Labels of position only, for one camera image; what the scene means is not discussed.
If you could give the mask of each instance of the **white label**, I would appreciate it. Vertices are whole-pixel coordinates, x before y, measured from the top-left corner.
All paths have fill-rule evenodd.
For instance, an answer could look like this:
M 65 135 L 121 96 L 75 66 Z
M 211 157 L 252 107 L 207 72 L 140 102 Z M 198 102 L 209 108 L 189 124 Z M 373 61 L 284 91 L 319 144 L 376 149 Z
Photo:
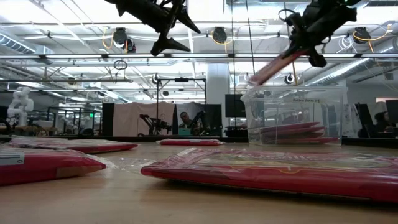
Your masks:
M 315 99 L 315 98 L 291 98 L 284 99 L 286 103 L 323 103 L 323 99 Z
M 0 152 L 0 166 L 23 165 L 25 154 L 23 152 Z

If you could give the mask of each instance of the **transparent plastic bin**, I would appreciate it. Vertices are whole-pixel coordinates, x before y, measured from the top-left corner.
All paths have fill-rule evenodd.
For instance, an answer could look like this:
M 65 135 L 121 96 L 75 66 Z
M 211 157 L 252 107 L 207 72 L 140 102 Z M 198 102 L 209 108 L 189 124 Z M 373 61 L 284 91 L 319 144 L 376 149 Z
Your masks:
M 261 86 L 242 96 L 250 144 L 341 145 L 340 86 Z

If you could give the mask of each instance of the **plastic packaging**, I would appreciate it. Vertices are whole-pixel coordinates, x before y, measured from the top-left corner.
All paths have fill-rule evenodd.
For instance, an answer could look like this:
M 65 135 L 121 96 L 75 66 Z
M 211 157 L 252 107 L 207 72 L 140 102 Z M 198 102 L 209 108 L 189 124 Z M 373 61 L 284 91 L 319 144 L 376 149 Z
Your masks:
M 346 91 L 338 86 L 253 88 L 241 98 L 249 143 L 340 145 Z
M 78 151 L 0 149 L 0 185 L 76 177 L 105 168 Z
M 217 139 L 164 139 L 156 143 L 163 146 L 220 146 L 224 144 Z
M 115 142 L 102 139 L 52 139 L 52 138 L 13 138 L 10 142 L 13 146 L 28 147 L 34 149 L 71 149 L 88 154 L 129 150 L 137 147 L 137 144 L 129 142 Z
M 398 157 L 189 149 L 143 175 L 203 184 L 398 202 Z

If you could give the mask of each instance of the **ceiling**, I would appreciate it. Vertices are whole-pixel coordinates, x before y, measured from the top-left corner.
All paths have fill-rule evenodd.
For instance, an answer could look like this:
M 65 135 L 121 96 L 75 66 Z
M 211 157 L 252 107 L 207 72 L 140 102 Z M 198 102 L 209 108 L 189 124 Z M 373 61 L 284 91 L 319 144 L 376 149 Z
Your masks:
M 0 8 L 7 9 L 0 12 L 0 33 L 6 32 L 13 35 L 16 39 L 29 46 L 46 46 L 54 54 L 123 54 L 124 51 L 112 43 L 112 33 L 117 27 L 125 27 L 128 36 L 134 41 L 137 54 L 148 54 L 153 43 L 157 40 L 158 34 L 149 26 L 141 22 L 128 13 L 121 17 L 114 5 L 103 0 L 43 0 L 41 4 L 44 10 L 37 7 L 34 0 L 2 0 Z M 309 1 L 286 1 L 285 6 L 288 9 L 303 12 Z M 354 28 L 365 26 L 372 37 L 379 37 L 386 33 L 387 25 L 389 33 L 385 38 L 372 42 L 374 50 L 378 50 L 378 45 L 389 40 L 396 32 L 398 25 L 395 21 L 398 19 L 398 7 L 364 7 L 369 1 L 363 1 L 358 5 L 358 20 L 348 22 L 335 32 L 334 38 L 323 49 L 325 53 L 348 53 L 357 50 L 358 52 L 369 52 L 368 44 L 352 44 L 347 50 L 342 49 L 342 36 L 347 33 L 352 34 Z M 270 54 L 281 53 L 289 45 L 287 38 L 288 31 L 286 25 L 278 19 L 278 12 L 284 8 L 283 1 L 275 0 L 264 4 L 260 1 L 249 1 L 248 12 L 245 4 L 238 4 L 231 7 L 231 1 L 226 4 L 224 0 L 188 0 L 188 13 L 201 34 L 196 34 L 186 28 L 181 23 L 176 23 L 170 30 L 169 37 L 173 37 L 183 45 L 191 48 L 194 54 Z M 215 27 L 224 27 L 228 37 L 228 44 L 216 44 L 211 38 L 211 32 Z M 176 50 L 166 50 L 165 53 L 180 53 Z M 7 47 L 0 46 L 0 54 L 20 54 Z M 151 89 L 155 88 L 152 84 L 152 77 L 158 74 L 162 78 L 188 77 L 205 78 L 208 63 L 214 63 L 209 60 L 181 59 L 172 58 L 152 58 L 147 59 L 128 59 L 129 67 L 120 71 L 119 81 L 116 82 L 117 70 L 113 69 L 114 60 L 98 63 L 98 60 L 54 60 L 53 64 L 46 65 L 35 61 L 7 60 L 14 66 L 22 67 L 30 72 L 38 74 L 39 78 L 45 74 L 51 75 L 53 79 L 66 79 L 75 77 L 77 79 L 102 79 L 112 82 L 97 81 L 101 88 L 110 89 Z M 245 82 L 247 75 L 252 75 L 253 70 L 257 71 L 267 64 L 256 60 L 253 64 L 250 60 L 236 61 L 219 60 L 218 63 L 228 63 L 231 75 L 239 76 L 238 88 L 244 91 L 250 86 Z M 296 62 L 295 70 L 301 82 L 311 80 L 322 71 L 336 65 L 329 63 L 327 67 L 312 68 L 307 62 Z M 373 73 L 378 73 L 378 68 L 373 68 Z M 280 74 L 270 80 L 266 85 L 285 85 L 285 74 L 292 73 L 292 66 L 283 69 Z M 371 74 L 364 71 L 353 75 L 347 79 L 348 82 Z M 0 73 L 5 78 L 11 78 L 12 72 L 6 71 Z M 379 83 L 396 81 L 383 80 L 383 75 L 377 78 L 369 78 L 364 83 Z M 127 78 L 129 82 L 121 82 L 121 79 Z M 86 88 L 90 82 L 77 83 L 69 85 L 67 83 L 58 83 L 57 86 L 51 84 L 53 88 Z M 170 82 L 168 88 L 191 88 L 195 91 L 170 93 L 167 97 L 170 100 L 175 99 L 203 99 L 204 94 L 200 86 L 194 82 L 174 83 Z M 62 96 L 68 96 L 67 93 L 59 93 Z M 154 92 L 145 93 L 144 91 L 124 91 L 116 93 L 127 101 L 151 102 L 151 95 Z M 100 100 L 94 92 L 84 92 L 80 97 L 89 97 L 90 100 Z

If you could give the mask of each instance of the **wooden table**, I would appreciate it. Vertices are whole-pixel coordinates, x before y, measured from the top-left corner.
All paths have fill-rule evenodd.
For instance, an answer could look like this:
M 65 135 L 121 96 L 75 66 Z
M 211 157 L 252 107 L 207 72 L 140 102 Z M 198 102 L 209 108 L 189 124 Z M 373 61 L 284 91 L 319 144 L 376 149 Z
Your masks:
M 222 148 L 290 152 L 361 152 L 396 156 L 398 150 L 363 147 Z M 161 159 L 188 147 L 142 144 L 102 154 Z M 0 223 L 398 223 L 397 205 L 289 197 L 261 191 L 173 183 L 137 172 L 105 169 L 86 177 L 0 187 Z

